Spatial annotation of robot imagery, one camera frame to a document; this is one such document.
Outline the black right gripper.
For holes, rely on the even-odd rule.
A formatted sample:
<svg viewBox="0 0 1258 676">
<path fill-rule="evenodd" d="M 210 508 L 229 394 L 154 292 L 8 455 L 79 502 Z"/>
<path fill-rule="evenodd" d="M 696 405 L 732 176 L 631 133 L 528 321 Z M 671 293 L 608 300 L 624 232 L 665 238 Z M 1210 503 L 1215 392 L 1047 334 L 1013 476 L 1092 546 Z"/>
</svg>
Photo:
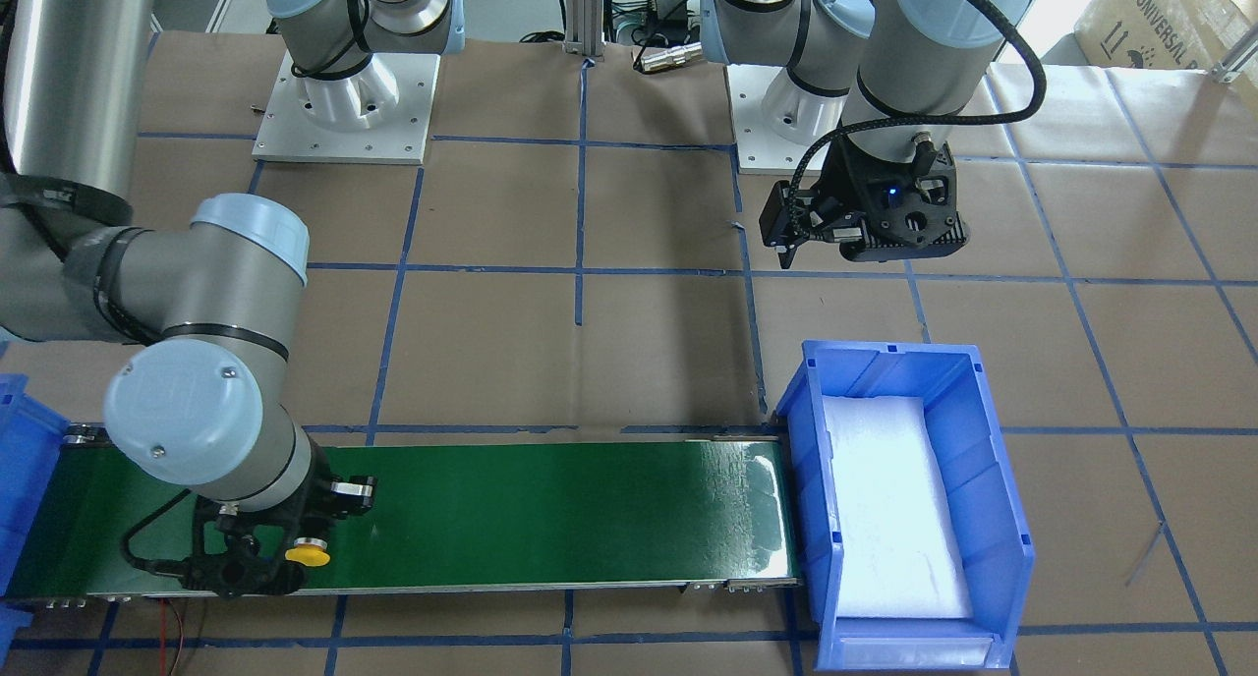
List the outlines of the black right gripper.
<svg viewBox="0 0 1258 676">
<path fill-rule="evenodd" d="M 306 569 L 284 551 L 297 538 L 328 541 L 336 516 L 361 516 L 374 509 L 377 477 L 335 478 L 326 454 L 314 446 L 312 465 L 297 491 L 277 506 L 237 515 L 220 514 L 208 499 L 195 501 L 192 551 L 182 572 L 185 590 L 221 598 L 283 595 L 299 590 Z"/>
</svg>

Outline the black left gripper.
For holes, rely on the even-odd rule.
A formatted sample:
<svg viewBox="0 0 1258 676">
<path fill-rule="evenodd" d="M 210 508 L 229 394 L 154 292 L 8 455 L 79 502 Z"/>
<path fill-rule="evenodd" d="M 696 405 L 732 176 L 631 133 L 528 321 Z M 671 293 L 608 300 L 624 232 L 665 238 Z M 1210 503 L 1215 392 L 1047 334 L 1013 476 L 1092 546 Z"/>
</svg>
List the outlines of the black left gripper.
<svg viewBox="0 0 1258 676">
<path fill-rule="evenodd" d="M 811 189 L 776 180 L 759 217 L 761 243 L 790 269 L 798 248 L 837 243 L 849 262 L 952 256 L 969 242 L 957 211 L 957 170 L 949 144 L 912 144 L 910 161 L 868 155 L 849 136 L 827 154 Z"/>
</svg>

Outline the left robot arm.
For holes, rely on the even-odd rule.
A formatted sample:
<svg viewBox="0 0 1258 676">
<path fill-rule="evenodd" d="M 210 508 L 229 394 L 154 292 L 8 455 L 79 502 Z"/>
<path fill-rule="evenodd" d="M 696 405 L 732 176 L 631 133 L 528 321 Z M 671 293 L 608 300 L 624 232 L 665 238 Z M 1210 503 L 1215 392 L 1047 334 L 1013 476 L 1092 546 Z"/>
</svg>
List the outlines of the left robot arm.
<svg viewBox="0 0 1258 676">
<path fill-rule="evenodd" d="M 699 1 L 707 59 L 780 67 L 799 93 L 843 101 L 798 131 L 801 162 L 761 211 L 782 268 L 810 242 L 850 262 L 966 245 L 949 131 L 1042 108 L 1044 67 L 1016 30 L 1032 0 Z"/>
</svg>

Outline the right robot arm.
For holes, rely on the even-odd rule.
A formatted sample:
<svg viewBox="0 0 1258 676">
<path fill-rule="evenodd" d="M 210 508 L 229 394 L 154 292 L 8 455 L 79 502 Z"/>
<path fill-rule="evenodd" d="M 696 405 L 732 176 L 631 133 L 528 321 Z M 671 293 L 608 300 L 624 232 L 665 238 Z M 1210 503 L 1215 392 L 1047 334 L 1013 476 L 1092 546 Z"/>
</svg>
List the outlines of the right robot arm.
<svg viewBox="0 0 1258 676">
<path fill-rule="evenodd" d="M 282 407 L 309 229 L 264 196 L 208 198 L 185 230 L 132 224 L 153 0 L 3 13 L 3 339 L 138 344 L 103 420 L 140 470 L 198 497 L 192 550 L 123 559 L 185 590 L 283 595 L 374 504 Z"/>
</svg>

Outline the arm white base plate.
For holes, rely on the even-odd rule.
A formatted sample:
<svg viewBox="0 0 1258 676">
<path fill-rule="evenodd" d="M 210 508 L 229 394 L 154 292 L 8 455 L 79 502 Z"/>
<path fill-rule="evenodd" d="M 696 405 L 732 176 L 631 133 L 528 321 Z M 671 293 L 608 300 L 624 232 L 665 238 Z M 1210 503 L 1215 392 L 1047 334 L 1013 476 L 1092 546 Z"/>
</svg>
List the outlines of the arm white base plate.
<svg viewBox="0 0 1258 676">
<path fill-rule="evenodd" d="M 811 144 L 839 125 L 860 55 L 814 69 L 728 64 L 728 113 L 740 169 L 786 177 Z"/>
<path fill-rule="evenodd" d="M 292 76 L 284 57 L 253 156 L 268 162 L 421 165 L 439 55 L 377 53 L 359 76 Z"/>
</svg>

